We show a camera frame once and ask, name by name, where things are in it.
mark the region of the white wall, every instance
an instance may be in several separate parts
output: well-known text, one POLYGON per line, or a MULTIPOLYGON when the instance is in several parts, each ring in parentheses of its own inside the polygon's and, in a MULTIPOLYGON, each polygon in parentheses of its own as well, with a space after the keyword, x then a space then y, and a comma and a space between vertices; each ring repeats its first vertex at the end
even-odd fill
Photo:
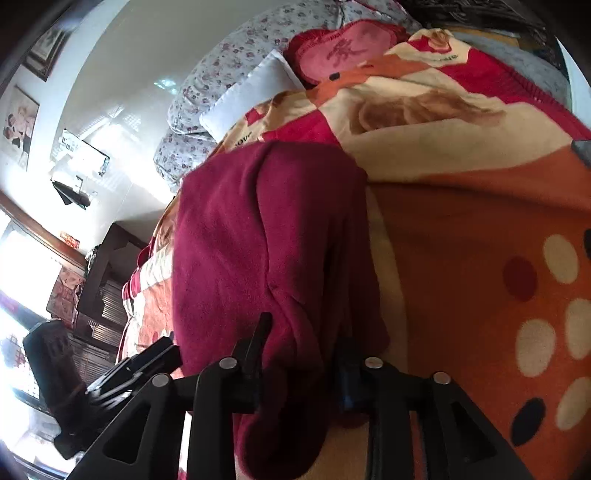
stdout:
POLYGON ((73 232, 84 220, 84 211, 66 207, 50 183, 50 154, 63 108, 70 91, 96 42, 128 0, 104 0, 68 39, 47 82, 24 66, 19 67, 0 99, 0 119, 4 122, 12 87, 17 85, 39 104, 28 170, 0 152, 0 189, 20 208, 56 236, 73 232))
POLYGON ((558 44, 562 49, 566 69, 569 73, 571 108, 577 118, 588 128, 591 128, 591 87, 565 46, 561 42, 558 44))
MULTIPOLYGON (((53 234, 66 231, 77 238, 82 252, 100 243, 116 221, 149 239, 171 197, 152 158, 168 128, 173 97, 154 82, 171 79, 180 85, 237 26, 289 1, 105 0, 70 37, 47 84, 19 69, 14 83, 41 106, 29 172, 0 158, 0 189, 53 234), (109 128, 87 139, 111 158, 104 177, 84 180, 83 190, 96 196, 86 211, 65 206, 47 174, 56 134, 62 128, 80 134, 113 107, 124 110, 109 128), (139 128, 130 129, 126 117, 141 121, 139 128)), ((0 100, 0 119, 7 100, 0 100)))

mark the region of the metal screw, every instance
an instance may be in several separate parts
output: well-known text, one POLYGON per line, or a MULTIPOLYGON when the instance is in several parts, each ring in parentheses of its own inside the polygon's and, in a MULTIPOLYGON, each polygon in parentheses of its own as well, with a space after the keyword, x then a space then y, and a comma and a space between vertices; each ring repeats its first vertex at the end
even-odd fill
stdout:
POLYGON ((365 359, 365 366, 367 368, 382 368, 384 366, 384 362, 382 362, 381 358, 369 356, 365 359))
POLYGON ((224 370, 230 370, 232 368, 234 368, 235 366, 237 366, 238 364, 238 360, 236 360, 234 357, 231 356, 227 356, 226 358, 222 358, 220 360, 220 368, 223 368, 224 370))
POLYGON ((168 375, 160 374, 156 375, 152 379, 152 385, 155 387, 163 387, 168 383, 168 375))
POLYGON ((440 385, 449 385, 449 383, 452 381, 452 378, 445 372, 437 372, 433 374, 433 380, 435 380, 435 383, 440 385))

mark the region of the white pillow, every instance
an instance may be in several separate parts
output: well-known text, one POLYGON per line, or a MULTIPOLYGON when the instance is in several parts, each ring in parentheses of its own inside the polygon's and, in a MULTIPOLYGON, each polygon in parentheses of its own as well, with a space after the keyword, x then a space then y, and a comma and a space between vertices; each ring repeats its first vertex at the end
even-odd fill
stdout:
POLYGON ((209 112, 202 113, 199 123, 220 142, 251 108, 286 90, 304 90, 304 86, 281 53, 273 50, 248 77, 232 85, 209 112))

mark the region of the picture frame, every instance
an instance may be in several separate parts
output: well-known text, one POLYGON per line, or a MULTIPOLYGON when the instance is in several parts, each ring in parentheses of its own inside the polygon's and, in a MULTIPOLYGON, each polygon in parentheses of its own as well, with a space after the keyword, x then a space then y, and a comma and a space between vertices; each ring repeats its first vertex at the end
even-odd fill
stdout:
POLYGON ((12 88, 6 117, 2 119, 0 151, 27 170, 39 104, 18 86, 12 88))
POLYGON ((47 81, 72 29, 58 22, 47 30, 33 45, 23 65, 44 82, 47 81))

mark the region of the red pillow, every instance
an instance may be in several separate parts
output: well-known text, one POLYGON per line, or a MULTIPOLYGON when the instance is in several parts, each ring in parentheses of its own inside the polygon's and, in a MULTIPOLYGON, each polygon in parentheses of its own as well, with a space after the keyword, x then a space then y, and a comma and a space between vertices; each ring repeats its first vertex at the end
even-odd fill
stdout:
POLYGON ((379 57, 408 40, 404 27, 377 20, 357 20, 339 30, 314 29, 291 39, 283 56, 301 80, 317 85, 332 73, 379 57))

